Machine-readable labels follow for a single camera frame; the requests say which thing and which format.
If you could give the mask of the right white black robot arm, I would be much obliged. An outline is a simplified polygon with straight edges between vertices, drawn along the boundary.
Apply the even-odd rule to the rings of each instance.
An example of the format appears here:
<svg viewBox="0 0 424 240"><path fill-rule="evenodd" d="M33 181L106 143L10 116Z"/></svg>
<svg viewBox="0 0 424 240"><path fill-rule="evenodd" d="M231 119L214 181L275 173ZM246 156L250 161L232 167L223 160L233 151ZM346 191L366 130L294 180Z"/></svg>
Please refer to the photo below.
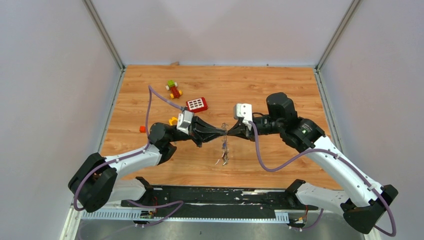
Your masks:
<svg viewBox="0 0 424 240"><path fill-rule="evenodd" d="M266 98L268 113L257 115L248 103L234 106L236 124L229 136L254 142L259 148L260 135L279 134L281 140L326 171L341 187L331 190L295 180L285 195L292 209L301 205L315 206L343 217L356 231L368 234L387 214L391 224L388 236L394 237L397 226L390 204L398 195L392 185L382 185L355 166L330 140L324 130L310 119L298 116L295 104L285 93L277 92Z"/></svg>

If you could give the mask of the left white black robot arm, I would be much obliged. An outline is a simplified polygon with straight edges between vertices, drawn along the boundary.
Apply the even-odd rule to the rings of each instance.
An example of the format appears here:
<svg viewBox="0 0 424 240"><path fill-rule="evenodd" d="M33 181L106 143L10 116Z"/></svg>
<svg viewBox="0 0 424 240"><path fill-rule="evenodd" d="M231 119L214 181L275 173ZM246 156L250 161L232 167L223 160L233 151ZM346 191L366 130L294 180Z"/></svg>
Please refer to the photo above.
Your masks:
<svg viewBox="0 0 424 240"><path fill-rule="evenodd" d="M140 206L149 206L153 193L147 183L139 179L121 178L135 171L167 162L176 152L174 142L193 141L197 147L226 135L217 128L194 116L177 125L154 123L145 146L112 156L90 154L68 183L73 193L75 210L95 212L108 202L133 200Z"/></svg>

